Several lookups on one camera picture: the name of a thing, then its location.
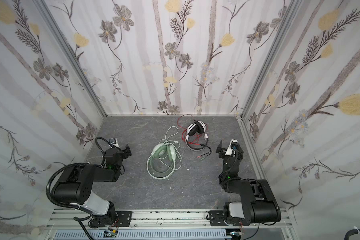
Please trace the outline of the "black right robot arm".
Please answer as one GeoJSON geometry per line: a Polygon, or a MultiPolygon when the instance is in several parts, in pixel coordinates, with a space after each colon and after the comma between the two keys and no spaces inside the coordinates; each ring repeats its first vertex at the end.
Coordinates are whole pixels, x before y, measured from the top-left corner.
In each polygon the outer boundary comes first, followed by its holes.
{"type": "Polygon", "coordinates": [[[227,193],[240,196],[239,202],[227,202],[223,208],[223,222],[233,226],[235,223],[274,225],[281,221],[282,213],[278,202],[266,180],[244,179],[239,177],[240,163],[244,151],[236,140],[231,140],[224,148],[219,143],[216,149],[223,160],[219,185],[227,193]]]}

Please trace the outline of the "mint green headphones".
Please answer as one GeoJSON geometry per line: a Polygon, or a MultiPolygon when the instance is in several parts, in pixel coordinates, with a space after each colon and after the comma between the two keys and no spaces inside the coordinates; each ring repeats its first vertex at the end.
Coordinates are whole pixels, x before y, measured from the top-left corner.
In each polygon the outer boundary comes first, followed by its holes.
{"type": "Polygon", "coordinates": [[[172,176],[176,171],[177,152],[173,144],[160,143],[152,150],[147,163],[147,172],[151,178],[155,180],[165,180],[172,176]],[[165,167],[165,170],[156,169],[154,161],[160,161],[165,167]]]}

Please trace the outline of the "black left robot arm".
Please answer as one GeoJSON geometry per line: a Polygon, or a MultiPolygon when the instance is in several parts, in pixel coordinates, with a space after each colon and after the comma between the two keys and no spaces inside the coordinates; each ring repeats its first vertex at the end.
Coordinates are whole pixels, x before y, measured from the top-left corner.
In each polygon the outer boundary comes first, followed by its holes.
{"type": "Polygon", "coordinates": [[[132,155],[129,145],[122,150],[113,147],[105,151],[105,164],[75,163],[55,172],[47,182],[46,195],[58,207],[80,210],[89,216],[74,220],[88,221],[92,229],[129,227],[131,211],[116,211],[115,205],[93,192],[94,182],[116,182],[125,171],[123,160],[132,155]]]}

